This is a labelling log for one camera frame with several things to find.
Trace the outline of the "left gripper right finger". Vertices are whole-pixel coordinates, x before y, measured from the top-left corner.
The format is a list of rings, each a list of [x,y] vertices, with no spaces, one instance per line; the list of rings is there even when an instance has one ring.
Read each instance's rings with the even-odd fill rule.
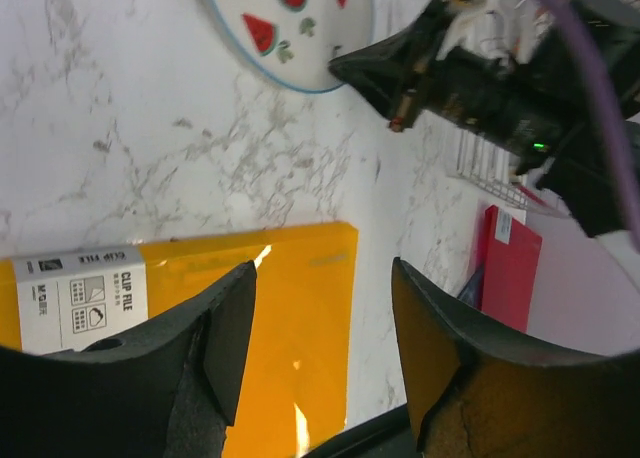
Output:
[[[516,331],[392,265],[411,429],[426,457],[635,457],[639,354],[605,357]]]

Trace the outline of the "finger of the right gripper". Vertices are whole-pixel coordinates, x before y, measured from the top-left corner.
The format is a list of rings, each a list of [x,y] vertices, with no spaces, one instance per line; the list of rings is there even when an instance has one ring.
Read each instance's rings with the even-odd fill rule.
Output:
[[[425,29],[409,26],[368,47],[331,59],[328,71],[388,121],[414,121],[425,72]]]

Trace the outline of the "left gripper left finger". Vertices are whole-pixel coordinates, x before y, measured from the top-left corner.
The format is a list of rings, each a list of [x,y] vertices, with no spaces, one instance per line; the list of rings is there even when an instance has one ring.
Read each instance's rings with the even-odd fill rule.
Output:
[[[1,351],[5,457],[218,457],[234,424],[257,272],[82,351]]]

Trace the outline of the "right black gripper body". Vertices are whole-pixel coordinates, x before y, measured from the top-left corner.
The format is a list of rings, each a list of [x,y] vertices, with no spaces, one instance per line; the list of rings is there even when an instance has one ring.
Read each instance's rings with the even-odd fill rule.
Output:
[[[536,88],[520,65],[485,58],[460,46],[437,60],[452,21],[448,2],[431,0],[409,25],[425,29],[419,115],[429,111],[519,157],[547,156],[585,130],[586,120],[577,105]],[[401,133],[416,120],[387,122],[391,131]]]

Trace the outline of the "metal wire dish rack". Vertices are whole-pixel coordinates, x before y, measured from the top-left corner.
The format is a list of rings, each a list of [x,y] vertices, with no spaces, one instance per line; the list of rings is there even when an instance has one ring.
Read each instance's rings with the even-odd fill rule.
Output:
[[[515,174],[518,159],[468,131],[454,130],[446,145],[445,170],[499,199],[505,205],[529,213],[568,218],[555,195],[536,190],[527,176]]]

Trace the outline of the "white watermelon pattern plate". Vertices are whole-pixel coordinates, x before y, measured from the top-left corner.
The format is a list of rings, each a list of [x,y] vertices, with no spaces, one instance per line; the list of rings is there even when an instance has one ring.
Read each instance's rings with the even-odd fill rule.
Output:
[[[375,0],[202,0],[223,43],[266,80],[306,94],[342,86],[329,62],[372,43]]]

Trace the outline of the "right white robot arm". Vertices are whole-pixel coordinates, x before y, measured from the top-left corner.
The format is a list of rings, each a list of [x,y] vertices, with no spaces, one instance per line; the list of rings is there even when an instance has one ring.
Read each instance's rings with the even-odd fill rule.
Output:
[[[524,64],[459,45],[439,57],[453,18],[450,1],[431,0],[404,30],[332,59],[329,72],[395,132],[429,111],[515,155],[518,174],[541,169],[537,187],[560,196],[588,237],[624,229],[604,140],[559,30]]]

